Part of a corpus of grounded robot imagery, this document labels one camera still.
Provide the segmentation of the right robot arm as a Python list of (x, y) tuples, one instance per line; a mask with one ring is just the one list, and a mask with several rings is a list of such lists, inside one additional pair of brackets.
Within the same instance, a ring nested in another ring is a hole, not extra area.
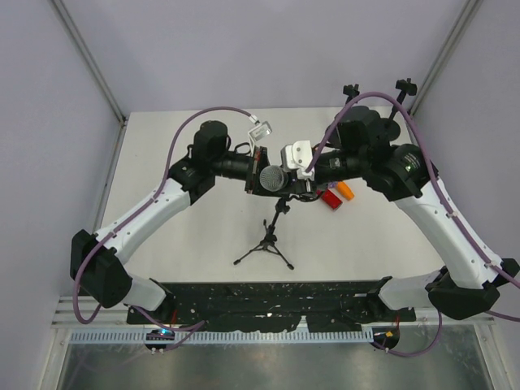
[(444, 265), (438, 271), (384, 281), (367, 301), (373, 318), (388, 319), (405, 307), (435, 308), (457, 320), (491, 313), (499, 288), (515, 283), (518, 262), (484, 244), (447, 194), (426, 151), (395, 145), (400, 132), (392, 117), (366, 106), (347, 107), (318, 145), (297, 141), (285, 146), (283, 167), (309, 189), (363, 179), (403, 211), (439, 254)]

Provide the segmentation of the black tripod stand shock mount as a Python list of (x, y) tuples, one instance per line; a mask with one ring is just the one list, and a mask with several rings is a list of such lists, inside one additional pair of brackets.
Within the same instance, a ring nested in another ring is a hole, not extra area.
[(276, 246), (276, 242), (278, 240), (276, 234), (275, 234), (275, 228), (276, 224), (278, 222), (278, 219), (281, 215), (286, 215), (290, 211), (290, 205), (289, 202), (292, 200), (296, 200), (298, 202), (302, 203), (308, 203), (308, 202), (316, 202), (318, 199), (320, 199), (321, 195), (314, 195), (314, 196), (303, 196), (303, 195), (289, 195), (286, 197), (280, 197), (278, 201), (275, 204), (275, 214), (271, 220), (270, 224), (267, 224), (267, 220), (264, 219), (262, 221), (265, 235), (260, 240), (260, 242), (250, 249), (247, 253), (242, 255), (240, 258), (235, 260), (232, 264), (234, 266), (240, 264), (246, 257), (248, 257), (250, 254), (254, 252), (267, 252), (269, 254), (274, 254), (278, 257), (280, 257), (283, 262), (285, 263), (286, 267), (293, 271), (294, 265), (288, 261), (288, 259), (280, 252), (280, 250)]

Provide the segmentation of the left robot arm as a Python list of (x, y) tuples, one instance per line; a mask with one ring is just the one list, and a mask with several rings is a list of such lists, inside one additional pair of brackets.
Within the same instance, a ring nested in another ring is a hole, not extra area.
[(127, 273), (124, 265), (165, 222), (193, 205), (215, 186), (217, 176), (245, 180), (251, 158), (230, 151), (227, 126), (206, 121), (195, 133), (188, 155), (171, 165), (166, 179), (111, 225), (71, 240), (70, 275), (75, 285), (103, 308), (139, 306), (156, 323), (173, 315), (165, 288)]

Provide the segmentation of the orange microphone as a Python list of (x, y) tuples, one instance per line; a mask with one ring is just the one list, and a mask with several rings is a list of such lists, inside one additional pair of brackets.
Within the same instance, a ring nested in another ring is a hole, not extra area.
[(345, 182), (338, 182), (336, 190), (347, 201), (352, 201), (355, 198), (353, 190)]

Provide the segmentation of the red microphone silver grille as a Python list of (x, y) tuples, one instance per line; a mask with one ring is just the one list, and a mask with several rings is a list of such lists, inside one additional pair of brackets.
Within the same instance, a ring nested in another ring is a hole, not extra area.
[(343, 202), (331, 190), (327, 189), (320, 193), (320, 199), (333, 211), (338, 210)]

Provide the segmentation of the black round-base mic stand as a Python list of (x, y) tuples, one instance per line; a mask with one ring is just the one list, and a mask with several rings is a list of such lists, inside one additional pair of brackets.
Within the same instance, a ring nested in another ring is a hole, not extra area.
[[(359, 84), (348, 84), (343, 87), (343, 94), (346, 96), (346, 100), (344, 104), (349, 103), (356, 96), (360, 94), (359, 92)], [(341, 146), (340, 136), (338, 135), (338, 128), (334, 130), (334, 132), (329, 137), (326, 147), (339, 149)]]

